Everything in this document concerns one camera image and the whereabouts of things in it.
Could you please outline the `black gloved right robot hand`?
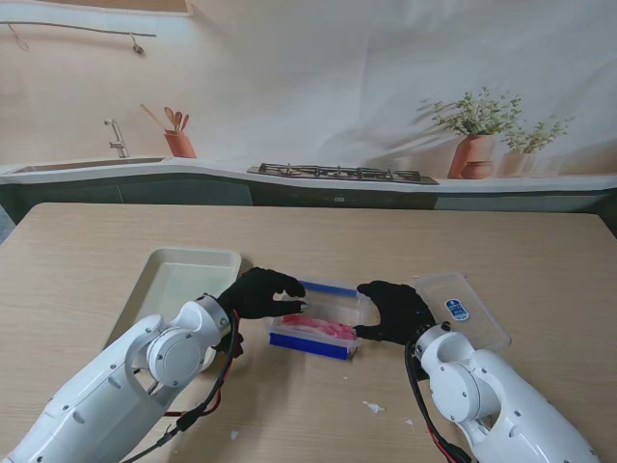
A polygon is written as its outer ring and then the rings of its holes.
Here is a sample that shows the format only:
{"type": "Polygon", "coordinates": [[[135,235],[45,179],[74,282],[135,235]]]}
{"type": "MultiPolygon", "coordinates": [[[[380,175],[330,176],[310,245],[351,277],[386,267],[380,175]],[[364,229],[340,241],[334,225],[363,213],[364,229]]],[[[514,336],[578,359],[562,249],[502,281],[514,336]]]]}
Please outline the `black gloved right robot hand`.
{"type": "Polygon", "coordinates": [[[373,281],[357,287],[376,306],[380,321],[375,326],[357,325],[356,335],[364,340],[415,344],[436,321],[416,290],[408,285],[373,281]]]}

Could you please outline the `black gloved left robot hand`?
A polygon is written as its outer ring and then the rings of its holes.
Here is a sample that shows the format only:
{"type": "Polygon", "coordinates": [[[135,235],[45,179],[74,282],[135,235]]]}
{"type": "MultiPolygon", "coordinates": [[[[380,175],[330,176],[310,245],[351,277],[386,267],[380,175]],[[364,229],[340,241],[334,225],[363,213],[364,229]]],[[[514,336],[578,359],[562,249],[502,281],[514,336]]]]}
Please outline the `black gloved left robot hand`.
{"type": "Polygon", "coordinates": [[[226,289],[217,302],[239,318],[261,319],[301,313],[305,288],[294,277],[255,267],[226,289]]]}

